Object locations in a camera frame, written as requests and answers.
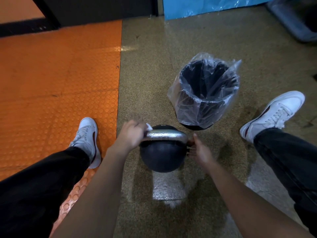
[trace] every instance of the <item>black kettlebell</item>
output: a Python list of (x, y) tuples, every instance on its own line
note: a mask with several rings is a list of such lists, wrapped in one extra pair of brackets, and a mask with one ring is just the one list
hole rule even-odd
[(188, 137), (170, 125), (157, 125), (147, 131), (140, 144), (143, 162), (153, 171), (166, 173), (184, 162)]

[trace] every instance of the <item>rubber floor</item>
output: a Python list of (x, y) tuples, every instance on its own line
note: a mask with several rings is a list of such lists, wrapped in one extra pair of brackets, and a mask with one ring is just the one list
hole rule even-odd
[[(82, 118), (98, 125), (101, 155), (116, 139), (122, 21), (0, 39), (0, 180), (64, 150)], [(62, 204), (53, 230), (95, 170)]]

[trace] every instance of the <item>black pants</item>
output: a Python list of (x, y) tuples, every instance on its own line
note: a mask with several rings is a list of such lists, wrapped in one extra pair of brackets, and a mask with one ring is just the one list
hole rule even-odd
[[(259, 133), (254, 146), (317, 237), (317, 147), (277, 128)], [(88, 166), (88, 156), (70, 147), (0, 182), (0, 237), (48, 237), (60, 205)]]

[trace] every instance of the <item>floor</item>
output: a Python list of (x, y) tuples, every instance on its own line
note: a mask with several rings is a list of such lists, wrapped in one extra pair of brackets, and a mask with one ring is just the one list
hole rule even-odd
[[(116, 125), (120, 130), (131, 118), (191, 135), (166, 94), (180, 69), (204, 51), (223, 60), (242, 59), (241, 86), (231, 111), (198, 135), (226, 169), (300, 223), (286, 190), (238, 132), (272, 98), (299, 90), (306, 103), (285, 131), (317, 145), (316, 47), (296, 42), (264, 6), (167, 22), (141, 17), (63, 28), (0, 39), (0, 48), (1, 179), (66, 148), (84, 116), (97, 120), (103, 154)], [(94, 172), (86, 171), (74, 187), (58, 222)], [(114, 236), (241, 235), (211, 178), (192, 160), (174, 172), (155, 173), (135, 149), (125, 164)]]

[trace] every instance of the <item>shoelace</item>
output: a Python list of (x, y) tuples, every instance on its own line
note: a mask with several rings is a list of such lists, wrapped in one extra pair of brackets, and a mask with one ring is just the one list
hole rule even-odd
[(284, 122), (287, 120), (287, 117), (291, 115), (292, 112), (290, 110), (281, 106), (280, 109), (265, 122), (267, 124), (274, 124), (276, 128), (284, 128)]
[(74, 146), (77, 143), (86, 143), (88, 127), (89, 126), (82, 127), (77, 131), (76, 136), (74, 140), (70, 142), (69, 147)]

